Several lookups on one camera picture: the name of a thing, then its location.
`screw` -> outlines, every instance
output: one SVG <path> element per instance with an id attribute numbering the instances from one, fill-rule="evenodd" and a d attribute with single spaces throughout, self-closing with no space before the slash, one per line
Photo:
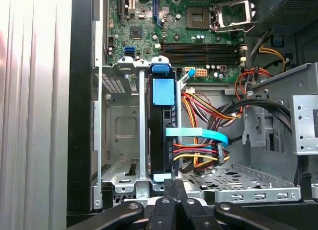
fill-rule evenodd
<path id="1" fill-rule="evenodd" d="M 163 202 L 164 204 L 170 203 L 169 199 L 163 199 L 161 202 Z"/>
<path id="2" fill-rule="evenodd" d="M 188 204 L 194 204 L 194 200 L 193 199 L 187 199 L 187 203 Z"/>
<path id="3" fill-rule="evenodd" d="M 137 206 L 137 204 L 130 204 L 130 205 L 129 205 L 129 208 L 130 208 L 130 209 L 137 209 L 138 206 Z"/>
<path id="4" fill-rule="evenodd" d="M 230 210 L 230 207 L 227 204 L 221 204 L 221 209 L 227 211 L 227 210 Z"/>

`motherboard connector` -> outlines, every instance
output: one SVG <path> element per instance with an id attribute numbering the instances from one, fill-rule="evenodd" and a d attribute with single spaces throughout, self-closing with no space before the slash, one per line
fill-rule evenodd
<path id="1" fill-rule="evenodd" d="M 135 0 L 129 0 L 128 12 L 129 14 L 135 14 Z"/>
<path id="2" fill-rule="evenodd" d="M 196 77 L 207 77 L 208 76 L 208 71 L 207 70 L 203 70 L 203 69 L 197 69 L 195 71 L 195 76 Z"/>

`yellow wire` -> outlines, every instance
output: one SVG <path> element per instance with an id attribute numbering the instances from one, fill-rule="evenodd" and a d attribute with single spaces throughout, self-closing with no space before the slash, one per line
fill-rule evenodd
<path id="1" fill-rule="evenodd" d="M 210 104 L 206 103 L 204 100 L 202 100 L 201 98 L 199 98 L 198 96 L 192 94 L 192 93 L 187 93 L 188 95 L 194 97 L 198 102 L 200 102 L 202 105 L 204 105 L 206 108 L 210 109 L 211 111 L 217 113 L 218 115 L 222 116 L 225 119 L 233 119 L 233 116 L 228 116 L 223 114 L 222 112 L 219 112 L 218 109 L 214 108 L 213 106 L 211 106 Z"/>
<path id="2" fill-rule="evenodd" d="M 286 60 L 278 51 L 270 48 L 264 48 L 264 46 L 261 46 L 258 51 L 262 54 L 272 54 L 278 56 L 283 61 L 283 71 L 285 70 Z"/>
<path id="3" fill-rule="evenodd" d="M 177 157 L 175 157 L 175 158 L 173 159 L 173 161 L 176 161 L 177 159 L 182 158 L 182 157 L 196 157 L 196 156 L 199 156 L 199 155 L 197 155 L 197 154 L 181 154 L 181 155 L 178 155 Z M 207 156 L 207 155 L 205 155 L 204 158 L 218 161 L 218 159 L 213 158 L 213 157 L 210 157 L 210 156 Z"/>
<path id="4" fill-rule="evenodd" d="M 230 158 L 229 156 L 228 156 L 228 157 L 225 157 L 225 158 L 224 158 L 224 161 L 227 161 L 229 158 Z M 201 166 L 203 166 L 203 165 L 205 165 L 205 164 L 208 164 L 208 163 L 211 163 L 211 162 L 212 162 L 212 161 L 209 160 L 209 161 L 207 161 L 207 162 L 200 163 L 200 164 L 198 164 L 197 168 L 200 168 Z"/>

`blue plastic tab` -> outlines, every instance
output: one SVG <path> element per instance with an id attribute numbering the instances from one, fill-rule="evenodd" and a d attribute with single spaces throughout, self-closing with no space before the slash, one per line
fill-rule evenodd
<path id="1" fill-rule="evenodd" d="M 174 105 L 173 79 L 153 79 L 153 103 L 154 105 Z"/>
<path id="2" fill-rule="evenodd" d="M 193 77 L 195 75 L 195 70 L 191 69 L 188 73 L 189 77 Z"/>
<path id="3" fill-rule="evenodd" d="M 154 65 L 152 71 L 154 74 L 168 74 L 170 67 L 168 65 Z"/>
<path id="4" fill-rule="evenodd" d="M 202 137 L 222 142 L 224 147 L 229 144 L 227 136 L 220 132 L 210 131 L 203 128 L 168 127 L 165 132 L 166 137 Z"/>

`blue latch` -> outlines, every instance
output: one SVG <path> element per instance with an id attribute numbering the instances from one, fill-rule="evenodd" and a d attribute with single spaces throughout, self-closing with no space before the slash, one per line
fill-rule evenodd
<path id="1" fill-rule="evenodd" d="M 152 68 L 154 74 L 168 74 L 169 71 L 170 67 L 168 65 L 154 65 Z"/>

